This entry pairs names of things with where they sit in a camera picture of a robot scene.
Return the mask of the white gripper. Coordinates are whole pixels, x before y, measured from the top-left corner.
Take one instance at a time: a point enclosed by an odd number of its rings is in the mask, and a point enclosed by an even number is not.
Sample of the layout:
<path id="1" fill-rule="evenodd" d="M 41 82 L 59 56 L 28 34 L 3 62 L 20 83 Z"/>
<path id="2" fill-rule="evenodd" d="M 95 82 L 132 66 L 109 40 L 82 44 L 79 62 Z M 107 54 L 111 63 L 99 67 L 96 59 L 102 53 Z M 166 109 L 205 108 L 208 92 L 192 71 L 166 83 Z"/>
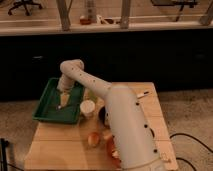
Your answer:
<path id="1" fill-rule="evenodd" d="M 60 94 L 60 105 L 62 107 L 64 107 L 68 103 L 70 98 L 69 91 L 73 88 L 74 83 L 75 81 L 73 79 L 70 79 L 66 75 L 62 75 L 59 78 L 57 89 L 61 92 L 66 92 Z"/>

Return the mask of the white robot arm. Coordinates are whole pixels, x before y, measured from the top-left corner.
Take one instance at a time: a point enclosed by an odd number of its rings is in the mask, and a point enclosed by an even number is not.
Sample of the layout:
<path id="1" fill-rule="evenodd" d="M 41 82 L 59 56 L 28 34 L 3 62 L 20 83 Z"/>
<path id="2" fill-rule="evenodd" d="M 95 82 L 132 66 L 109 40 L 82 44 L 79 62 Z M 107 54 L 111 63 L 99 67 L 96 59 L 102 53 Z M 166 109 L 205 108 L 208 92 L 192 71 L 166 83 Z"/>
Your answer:
<path id="1" fill-rule="evenodd" d="M 136 93 L 125 84 L 110 83 L 84 71 L 80 59 L 63 61 L 58 89 L 75 81 L 104 100 L 114 143 L 124 171 L 166 171 Z"/>

